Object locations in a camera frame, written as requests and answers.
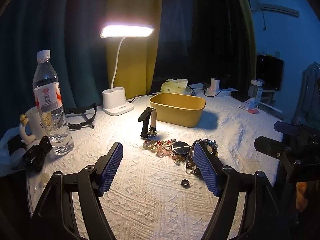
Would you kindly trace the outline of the round silver compact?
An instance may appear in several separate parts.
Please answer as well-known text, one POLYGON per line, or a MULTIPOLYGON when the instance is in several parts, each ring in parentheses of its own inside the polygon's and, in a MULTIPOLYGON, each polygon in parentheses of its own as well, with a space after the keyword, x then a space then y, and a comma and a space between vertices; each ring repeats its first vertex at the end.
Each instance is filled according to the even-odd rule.
POLYGON ((183 141, 176 141, 172 144, 171 149, 175 155, 186 156, 190 152, 190 145, 183 141))

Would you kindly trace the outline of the brown strap wristwatch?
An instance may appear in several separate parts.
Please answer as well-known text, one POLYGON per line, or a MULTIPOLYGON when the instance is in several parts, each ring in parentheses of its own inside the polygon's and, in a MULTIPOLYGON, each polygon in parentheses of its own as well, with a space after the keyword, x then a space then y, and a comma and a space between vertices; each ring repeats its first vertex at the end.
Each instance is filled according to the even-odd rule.
MULTIPOLYGON (((216 156, 216 157, 219 156, 218 151, 217 151, 217 145, 216 145, 216 141, 215 141, 215 140, 211 141, 211 140, 209 140, 209 139, 199 139, 199 140, 197 140, 197 141, 201 142, 201 143, 206 147, 207 151, 208 151, 210 154, 212 154, 212 155, 214 155, 214 156, 216 156)), ((195 144, 196 144, 197 141, 194 141, 194 143, 192 144, 192 146, 191 146, 191 148, 190 148, 190 151, 189 151, 189 159, 193 159, 193 158, 194 158, 194 153, 195 153, 194 148, 195 148, 195 144)))

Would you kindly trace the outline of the small red round lid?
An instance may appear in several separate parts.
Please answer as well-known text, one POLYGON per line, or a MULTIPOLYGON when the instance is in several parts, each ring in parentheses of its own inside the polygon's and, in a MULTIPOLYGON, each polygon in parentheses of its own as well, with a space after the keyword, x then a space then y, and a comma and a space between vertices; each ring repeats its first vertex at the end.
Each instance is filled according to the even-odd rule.
POLYGON ((248 110, 248 112, 251 113, 251 114, 258 114, 259 113, 259 111, 256 108, 250 108, 248 110))

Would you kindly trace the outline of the white tube with barcode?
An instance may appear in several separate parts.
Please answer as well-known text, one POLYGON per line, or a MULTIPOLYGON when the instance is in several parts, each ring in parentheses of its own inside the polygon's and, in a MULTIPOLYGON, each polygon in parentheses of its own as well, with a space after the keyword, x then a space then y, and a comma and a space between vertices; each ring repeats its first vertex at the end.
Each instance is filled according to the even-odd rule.
POLYGON ((254 109, 256 106, 255 98, 249 98, 245 102, 243 102, 239 108, 245 111, 249 111, 250 109, 254 109))

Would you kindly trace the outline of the white lidded jar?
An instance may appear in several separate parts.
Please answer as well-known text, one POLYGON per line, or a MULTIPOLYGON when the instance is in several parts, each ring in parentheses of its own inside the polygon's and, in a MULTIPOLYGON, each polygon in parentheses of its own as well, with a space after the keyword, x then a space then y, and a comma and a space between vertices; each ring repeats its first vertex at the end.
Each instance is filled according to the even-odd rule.
POLYGON ((263 92, 263 83, 258 80, 251 80, 251 84, 248 89, 248 96, 255 99, 255 103, 259 103, 263 92))

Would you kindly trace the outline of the black monitor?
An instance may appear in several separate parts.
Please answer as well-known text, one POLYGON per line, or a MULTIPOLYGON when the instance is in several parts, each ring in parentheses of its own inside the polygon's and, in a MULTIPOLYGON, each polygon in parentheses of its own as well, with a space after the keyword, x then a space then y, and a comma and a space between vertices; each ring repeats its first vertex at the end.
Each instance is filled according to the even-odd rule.
POLYGON ((257 55, 256 78, 264 90, 281 90, 285 63, 270 55, 257 55))

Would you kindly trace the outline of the white charger power strip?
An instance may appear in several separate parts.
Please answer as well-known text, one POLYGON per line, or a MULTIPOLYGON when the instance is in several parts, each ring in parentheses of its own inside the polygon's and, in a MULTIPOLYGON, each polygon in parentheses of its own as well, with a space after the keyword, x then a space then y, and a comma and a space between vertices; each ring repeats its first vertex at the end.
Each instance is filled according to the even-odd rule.
POLYGON ((204 90, 204 95, 210 98, 231 96, 231 92, 237 92, 234 88, 220 88, 220 80, 211 79, 210 87, 204 90))

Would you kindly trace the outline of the clear plastic water bottle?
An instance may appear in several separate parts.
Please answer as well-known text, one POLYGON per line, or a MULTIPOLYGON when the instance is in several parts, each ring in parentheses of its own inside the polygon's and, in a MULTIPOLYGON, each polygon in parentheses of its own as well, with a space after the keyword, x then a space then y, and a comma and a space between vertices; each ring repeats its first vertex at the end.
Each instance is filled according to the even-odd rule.
POLYGON ((37 68, 33 78, 33 93, 41 126, 57 155, 66 155, 74 141, 66 120, 59 81, 50 63, 50 51, 37 52, 37 68))

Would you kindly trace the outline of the white textured table cloth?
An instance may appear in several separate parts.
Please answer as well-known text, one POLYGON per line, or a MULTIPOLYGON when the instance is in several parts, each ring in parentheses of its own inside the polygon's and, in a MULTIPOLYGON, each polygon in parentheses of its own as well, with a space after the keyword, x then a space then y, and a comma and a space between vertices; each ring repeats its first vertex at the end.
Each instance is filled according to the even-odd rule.
MULTIPOLYGON (((62 157, 50 153, 44 172, 79 172, 107 154, 114 142, 124 153, 112 186, 100 202, 117 239, 200 239, 210 221, 217 198, 204 181, 187 174, 183 165, 158 157, 143 148, 138 117, 149 107, 149 97, 134 101, 134 110, 110 116, 99 110, 95 128, 74 131, 73 150, 62 157)), ((215 140, 220 160, 238 172, 263 171, 276 179, 278 161, 253 146, 261 135, 281 140, 274 130, 277 119, 265 112, 251 114, 230 96, 208 98, 197 127, 157 122, 161 140, 176 139, 192 144, 198 139, 215 140)))

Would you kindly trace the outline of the yellow storage box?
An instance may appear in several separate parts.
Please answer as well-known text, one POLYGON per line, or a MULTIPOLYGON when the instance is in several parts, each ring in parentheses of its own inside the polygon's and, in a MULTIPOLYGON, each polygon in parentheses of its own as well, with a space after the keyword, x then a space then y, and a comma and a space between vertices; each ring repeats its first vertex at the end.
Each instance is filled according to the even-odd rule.
POLYGON ((190 128, 198 125, 206 106, 201 97, 176 93, 159 93, 149 102, 157 111, 158 121, 190 128))

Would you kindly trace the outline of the white cartoon mug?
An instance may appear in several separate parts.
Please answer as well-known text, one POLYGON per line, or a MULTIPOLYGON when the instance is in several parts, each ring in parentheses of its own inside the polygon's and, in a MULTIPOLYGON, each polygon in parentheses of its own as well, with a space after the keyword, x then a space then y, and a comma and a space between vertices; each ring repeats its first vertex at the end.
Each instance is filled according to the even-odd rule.
POLYGON ((19 132, 22 142, 26 145, 35 140, 41 140, 46 131, 42 128, 40 114, 37 107, 33 107, 20 115, 19 132))

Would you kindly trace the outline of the yellow tissue pack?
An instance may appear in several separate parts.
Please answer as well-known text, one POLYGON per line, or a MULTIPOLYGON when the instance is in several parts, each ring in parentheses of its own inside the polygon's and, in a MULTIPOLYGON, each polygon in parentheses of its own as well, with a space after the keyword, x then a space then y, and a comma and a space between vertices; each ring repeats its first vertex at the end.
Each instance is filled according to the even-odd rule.
POLYGON ((167 79, 167 81, 162 84, 160 91, 162 93, 193 95, 193 90, 188 87, 187 79, 167 79))

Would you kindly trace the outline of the white air conditioner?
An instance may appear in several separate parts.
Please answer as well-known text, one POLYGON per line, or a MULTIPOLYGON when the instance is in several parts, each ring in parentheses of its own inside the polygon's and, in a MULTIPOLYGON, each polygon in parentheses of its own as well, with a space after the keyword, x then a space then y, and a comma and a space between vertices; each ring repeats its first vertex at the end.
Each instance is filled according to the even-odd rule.
POLYGON ((286 14, 296 18, 299 18, 300 16, 300 12, 298 10, 284 7, 281 5, 261 3, 259 0, 251 0, 251 9, 253 12, 261 10, 261 11, 271 11, 271 12, 286 14))

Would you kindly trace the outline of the white LED desk lamp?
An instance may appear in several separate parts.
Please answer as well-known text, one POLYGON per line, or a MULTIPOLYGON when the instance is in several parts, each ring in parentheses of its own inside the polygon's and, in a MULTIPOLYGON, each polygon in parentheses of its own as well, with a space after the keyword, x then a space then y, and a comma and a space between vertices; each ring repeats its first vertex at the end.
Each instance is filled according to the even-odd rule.
POLYGON ((133 103, 126 100, 125 88, 114 87, 121 45, 127 37, 149 37, 154 30, 154 27, 151 25, 138 23, 106 22, 102 27, 100 31, 101 38, 121 38, 117 48, 115 67, 110 88, 103 90, 103 111, 108 115, 119 116, 134 109, 133 103))

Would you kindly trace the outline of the yellow curtain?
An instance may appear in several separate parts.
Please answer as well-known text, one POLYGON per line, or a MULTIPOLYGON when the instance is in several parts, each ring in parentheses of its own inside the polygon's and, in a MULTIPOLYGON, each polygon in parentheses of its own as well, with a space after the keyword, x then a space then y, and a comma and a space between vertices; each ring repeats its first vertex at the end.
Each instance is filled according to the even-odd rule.
POLYGON ((162 0, 106 0, 106 21, 139 23, 154 28, 149 37, 105 39, 108 80, 125 89, 126 97, 151 90, 158 50, 162 0))

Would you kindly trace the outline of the dark teal curtain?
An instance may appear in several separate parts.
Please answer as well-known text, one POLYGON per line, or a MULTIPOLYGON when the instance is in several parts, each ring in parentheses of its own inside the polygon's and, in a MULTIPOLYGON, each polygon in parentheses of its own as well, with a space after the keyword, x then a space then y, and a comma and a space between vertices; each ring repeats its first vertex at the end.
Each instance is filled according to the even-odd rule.
POLYGON ((11 0, 1 15, 1 133, 35 106, 36 54, 50 50, 66 108, 102 103, 106 0, 11 0))

